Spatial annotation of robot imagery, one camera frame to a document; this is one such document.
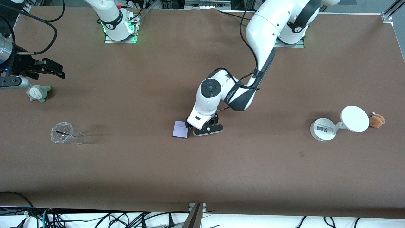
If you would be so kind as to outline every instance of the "gray circular joint cover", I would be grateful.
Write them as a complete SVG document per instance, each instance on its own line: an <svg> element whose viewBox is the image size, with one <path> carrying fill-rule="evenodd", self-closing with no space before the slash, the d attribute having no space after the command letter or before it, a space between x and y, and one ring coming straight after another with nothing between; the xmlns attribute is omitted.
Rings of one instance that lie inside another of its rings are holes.
<svg viewBox="0 0 405 228"><path fill-rule="evenodd" d="M206 97L216 97L221 92L221 84L213 79L206 79L201 83L201 94Z"/></svg>

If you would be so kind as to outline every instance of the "brown plush toy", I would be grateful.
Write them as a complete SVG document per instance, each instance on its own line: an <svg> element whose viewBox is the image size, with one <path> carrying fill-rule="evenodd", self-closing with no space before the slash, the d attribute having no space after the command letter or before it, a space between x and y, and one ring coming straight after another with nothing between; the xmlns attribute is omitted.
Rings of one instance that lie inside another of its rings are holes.
<svg viewBox="0 0 405 228"><path fill-rule="evenodd" d="M370 117L370 127L379 128L385 123L382 115L374 114Z"/></svg>

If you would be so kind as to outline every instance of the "green plush toy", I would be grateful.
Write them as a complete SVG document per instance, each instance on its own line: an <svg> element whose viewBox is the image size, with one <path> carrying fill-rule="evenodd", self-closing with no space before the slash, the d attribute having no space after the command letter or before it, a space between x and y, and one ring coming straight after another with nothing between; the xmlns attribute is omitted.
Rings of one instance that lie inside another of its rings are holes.
<svg viewBox="0 0 405 228"><path fill-rule="evenodd" d="M30 101L39 100L45 102L45 98L48 95L48 91L51 90L50 86L33 86L30 85L27 90L27 94L30 97Z"/></svg>

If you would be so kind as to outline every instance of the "clear plastic cup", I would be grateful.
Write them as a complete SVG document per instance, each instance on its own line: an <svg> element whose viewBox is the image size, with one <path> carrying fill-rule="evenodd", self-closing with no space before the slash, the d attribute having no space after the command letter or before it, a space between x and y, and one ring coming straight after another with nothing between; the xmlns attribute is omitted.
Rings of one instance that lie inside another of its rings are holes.
<svg viewBox="0 0 405 228"><path fill-rule="evenodd" d="M75 132L70 123L61 122L52 128L51 139L55 143L80 145L84 143L85 135L82 132Z"/></svg>

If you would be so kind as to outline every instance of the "stuffed animal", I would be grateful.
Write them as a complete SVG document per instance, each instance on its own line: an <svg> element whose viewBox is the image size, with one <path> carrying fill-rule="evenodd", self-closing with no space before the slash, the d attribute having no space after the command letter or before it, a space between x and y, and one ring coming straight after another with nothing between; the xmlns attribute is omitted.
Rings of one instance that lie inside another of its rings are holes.
<svg viewBox="0 0 405 228"><path fill-rule="evenodd" d="M385 123L382 115L374 114L370 117L370 127L379 128Z"/></svg>
<svg viewBox="0 0 405 228"><path fill-rule="evenodd" d="M30 101L39 100L41 103L45 102L45 98L48 95L48 91L51 90L50 86L33 86L30 85L27 90L27 94L30 97Z"/></svg>

